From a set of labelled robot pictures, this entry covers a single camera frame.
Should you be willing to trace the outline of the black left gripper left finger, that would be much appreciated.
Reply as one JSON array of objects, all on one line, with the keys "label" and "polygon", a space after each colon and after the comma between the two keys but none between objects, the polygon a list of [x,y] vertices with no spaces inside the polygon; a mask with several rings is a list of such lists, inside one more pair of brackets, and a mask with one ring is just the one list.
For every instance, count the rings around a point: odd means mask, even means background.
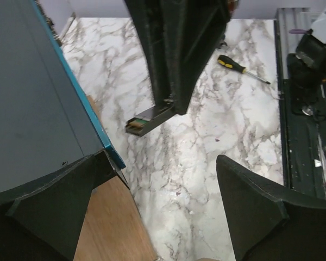
[{"label": "black left gripper left finger", "polygon": [[0,260],[73,260],[95,176],[87,156],[0,192]]}]

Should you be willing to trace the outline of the dark grey network switch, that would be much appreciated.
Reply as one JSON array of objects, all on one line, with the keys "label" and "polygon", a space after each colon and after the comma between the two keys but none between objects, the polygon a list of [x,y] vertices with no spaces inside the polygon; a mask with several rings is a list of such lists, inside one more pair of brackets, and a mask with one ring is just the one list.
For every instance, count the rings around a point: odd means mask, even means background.
[{"label": "dark grey network switch", "polygon": [[33,1],[0,1],[0,193],[107,150],[124,168]]}]

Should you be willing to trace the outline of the silver SFP transceiver plug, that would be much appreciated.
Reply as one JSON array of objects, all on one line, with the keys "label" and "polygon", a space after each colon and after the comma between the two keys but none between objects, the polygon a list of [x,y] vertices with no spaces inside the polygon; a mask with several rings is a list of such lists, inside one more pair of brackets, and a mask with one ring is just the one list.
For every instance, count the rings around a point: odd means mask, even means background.
[{"label": "silver SFP transceiver plug", "polygon": [[142,137],[176,114],[173,101],[164,100],[163,104],[155,105],[128,120],[126,133]]}]

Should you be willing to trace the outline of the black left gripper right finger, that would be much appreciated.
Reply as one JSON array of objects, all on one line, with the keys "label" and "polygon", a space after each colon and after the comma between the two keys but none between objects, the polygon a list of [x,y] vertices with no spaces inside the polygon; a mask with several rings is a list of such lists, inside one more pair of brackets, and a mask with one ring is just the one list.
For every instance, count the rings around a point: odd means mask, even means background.
[{"label": "black left gripper right finger", "polygon": [[326,260],[326,200],[219,155],[217,179],[236,260]]}]

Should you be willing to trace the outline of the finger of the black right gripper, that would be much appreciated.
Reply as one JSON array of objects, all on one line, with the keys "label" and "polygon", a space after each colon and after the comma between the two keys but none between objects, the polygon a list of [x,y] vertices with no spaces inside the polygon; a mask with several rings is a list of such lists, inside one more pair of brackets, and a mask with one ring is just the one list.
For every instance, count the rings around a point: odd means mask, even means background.
[{"label": "finger of the black right gripper", "polygon": [[172,34],[166,31],[176,26],[176,1],[125,1],[146,57],[155,105],[175,103],[169,77],[167,40]]},{"label": "finger of the black right gripper", "polygon": [[227,1],[163,1],[162,11],[168,80],[175,110],[183,115],[231,13]]}]

